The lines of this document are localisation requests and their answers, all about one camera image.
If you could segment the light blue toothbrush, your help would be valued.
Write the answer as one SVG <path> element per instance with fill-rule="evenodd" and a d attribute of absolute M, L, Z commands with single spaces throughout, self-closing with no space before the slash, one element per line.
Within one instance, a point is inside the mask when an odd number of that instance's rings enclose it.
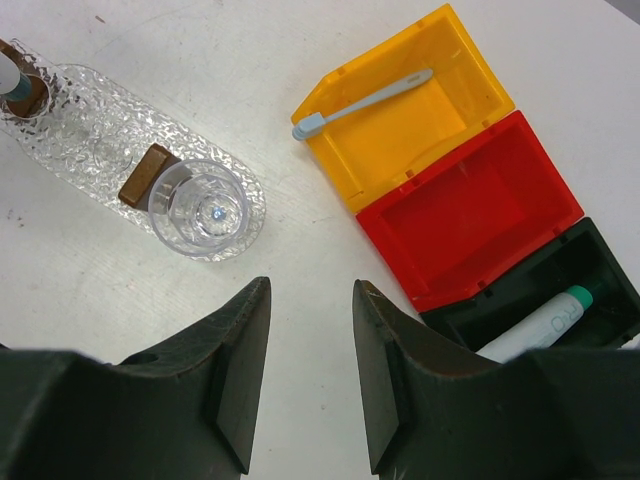
<path fill-rule="evenodd" d="M 415 89 L 427 83 L 433 77 L 433 74 L 432 69 L 420 70 L 330 115 L 324 116 L 320 112 L 308 115 L 293 126 L 292 136 L 297 141 L 308 140 L 320 134 L 329 123 Z"/>

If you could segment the clear plastic cup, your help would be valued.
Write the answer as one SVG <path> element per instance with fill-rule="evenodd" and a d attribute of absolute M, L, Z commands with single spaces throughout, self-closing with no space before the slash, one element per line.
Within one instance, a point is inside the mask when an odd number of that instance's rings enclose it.
<path fill-rule="evenodd" d="M 192 258 L 235 246 L 249 225 L 241 181 L 212 160 L 184 160 L 164 170 L 151 187 L 147 213 L 159 240 Z"/>

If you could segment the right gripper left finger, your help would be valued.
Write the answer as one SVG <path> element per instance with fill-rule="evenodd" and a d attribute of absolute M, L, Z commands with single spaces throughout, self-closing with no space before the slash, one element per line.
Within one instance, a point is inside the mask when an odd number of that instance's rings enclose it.
<path fill-rule="evenodd" d="M 271 283 L 118 365 L 1 352 L 5 479 L 237 479 L 249 470 Z"/>

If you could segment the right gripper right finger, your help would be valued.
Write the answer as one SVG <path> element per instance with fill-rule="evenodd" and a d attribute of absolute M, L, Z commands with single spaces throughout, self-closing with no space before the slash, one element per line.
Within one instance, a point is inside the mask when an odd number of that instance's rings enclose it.
<path fill-rule="evenodd" d="M 356 281 L 353 332 L 370 468 L 381 479 L 635 479 L 639 354 L 485 359 Z"/>

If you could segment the brown wooden tray foot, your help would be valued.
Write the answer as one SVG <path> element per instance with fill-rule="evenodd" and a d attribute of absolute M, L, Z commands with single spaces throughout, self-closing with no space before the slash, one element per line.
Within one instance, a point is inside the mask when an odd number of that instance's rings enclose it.
<path fill-rule="evenodd" d="M 49 87 L 43 75 L 28 62 L 26 53 L 2 40 L 1 60 L 10 60 L 20 73 L 19 81 L 11 92 L 1 95 L 1 111 L 19 119 L 30 119 L 42 114 L 50 104 Z"/>
<path fill-rule="evenodd" d="M 180 159 L 165 147 L 152 144 L 119 190 L 118 199 L 135 210 L 146 212 L 156 180 L 179 162 Z"/>

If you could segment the white toothpaste tube green cap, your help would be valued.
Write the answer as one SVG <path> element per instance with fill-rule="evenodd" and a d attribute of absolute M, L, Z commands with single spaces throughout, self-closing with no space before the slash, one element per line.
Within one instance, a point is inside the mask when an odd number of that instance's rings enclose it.
<path fill-rule="evenodd" d="M 567 333 L 593 303 L 594 296 L 587 288 L 571 286 L 487 343 L 476 354 L 506 363 L 528 350 L 548 348 Z"/>

